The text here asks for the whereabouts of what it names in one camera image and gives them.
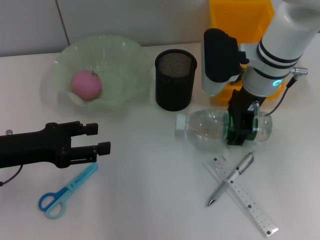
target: pen holder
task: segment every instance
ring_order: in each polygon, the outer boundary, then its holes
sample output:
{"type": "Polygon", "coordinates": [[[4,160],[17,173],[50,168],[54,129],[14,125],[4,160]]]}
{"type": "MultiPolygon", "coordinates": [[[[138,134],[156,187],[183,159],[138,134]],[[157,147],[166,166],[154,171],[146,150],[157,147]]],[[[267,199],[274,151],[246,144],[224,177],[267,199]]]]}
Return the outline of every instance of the pen holder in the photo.
{"type": "Polygon", "coordinates": [[[155,100],[168,111],[186,108],[192,98],[196,58],[181,49],[170,49],[155,59],[155,100]]]}

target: transparent ruler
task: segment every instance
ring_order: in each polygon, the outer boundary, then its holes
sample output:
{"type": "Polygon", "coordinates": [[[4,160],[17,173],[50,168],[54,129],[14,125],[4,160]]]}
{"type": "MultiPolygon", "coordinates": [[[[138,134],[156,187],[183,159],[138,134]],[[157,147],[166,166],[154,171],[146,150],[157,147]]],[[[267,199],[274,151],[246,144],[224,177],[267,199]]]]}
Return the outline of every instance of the transparent ruler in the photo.
{"type": "Polygon", "coordinates": [[[218,171],[225,182],[228,182],[228,189],[234,193],[236,198],[243,205],[244,210],[252,218],[251,220],[256,224],[256,227],[261,230],[264,236],[270,237],[279,230],[275,223],[258,206],[254,198],[250,196],[248,190],[239,181],[239,177],[230,180],[232,171],[230,171],[230,167],[223,156],[214,158],[213,161],[210,162],[210,166],[218,171]]]}

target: bottle label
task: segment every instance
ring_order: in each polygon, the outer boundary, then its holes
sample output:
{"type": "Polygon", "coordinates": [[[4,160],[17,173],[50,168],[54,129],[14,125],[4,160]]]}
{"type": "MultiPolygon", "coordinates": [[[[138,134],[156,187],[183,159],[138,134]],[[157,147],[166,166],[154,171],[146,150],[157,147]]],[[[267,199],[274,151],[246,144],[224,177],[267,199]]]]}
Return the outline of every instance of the bottle label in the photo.
{"type": "MultiPolygon", "coordinates": [[[[245,139],[248,141],[253,141],[255,140],[257,133],[258,133],[258,119],[255,118],[252,123],[252,132],[248,134],[245,139]]],[[[229,114],[229,126],[228,126],[227,136],[225,139],[234,138],[235,134],[236,134],[236,130],[235,130],[234,119],[231,116],[231,114],[229,114]]]]}

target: pen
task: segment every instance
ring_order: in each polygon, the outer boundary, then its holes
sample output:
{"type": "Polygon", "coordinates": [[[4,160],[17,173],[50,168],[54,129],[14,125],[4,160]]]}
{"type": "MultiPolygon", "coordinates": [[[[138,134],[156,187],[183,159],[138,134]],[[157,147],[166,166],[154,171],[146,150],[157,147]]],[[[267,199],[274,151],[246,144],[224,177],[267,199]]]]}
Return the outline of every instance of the pen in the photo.
{"type": "Polygon", "coordinates": [[[218,200],[218,198],[221,197],[221,195],[227,190],[227,188],[229,187],[229,183],[233,183],[233,181],[241,174],[244,173],[244,171],[254,162],[254,152],[249,152],[246,156],[244,156],[244,158],[242,159],[242,161],[240,162],[239,166],[232,171],[232,173],[230,174],[230,176],[228,177],[228,179],[222,184],[220,185],[220,187],[218,188],[217,191],[215,191],[213,193],[213,195],[210,197],[210,200],[207,204],[207,206],[209,207],[210,205],[212,205],[216,200],[218,200]]]}

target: scissor blade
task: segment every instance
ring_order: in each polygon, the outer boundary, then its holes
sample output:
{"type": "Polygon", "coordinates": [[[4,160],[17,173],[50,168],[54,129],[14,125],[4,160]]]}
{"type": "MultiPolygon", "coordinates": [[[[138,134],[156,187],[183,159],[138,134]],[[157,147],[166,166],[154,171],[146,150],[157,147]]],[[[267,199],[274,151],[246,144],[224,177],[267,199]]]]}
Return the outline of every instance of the scissor blade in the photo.
{"type": "Polygon", "coordinates": [[[66,187],[74,192],[81,184],[83,184],[96,170],[98,169],[98,164],[96,162],[91,163],[85,170],[80,172],[74,179],[72,179],[66,187]]]}

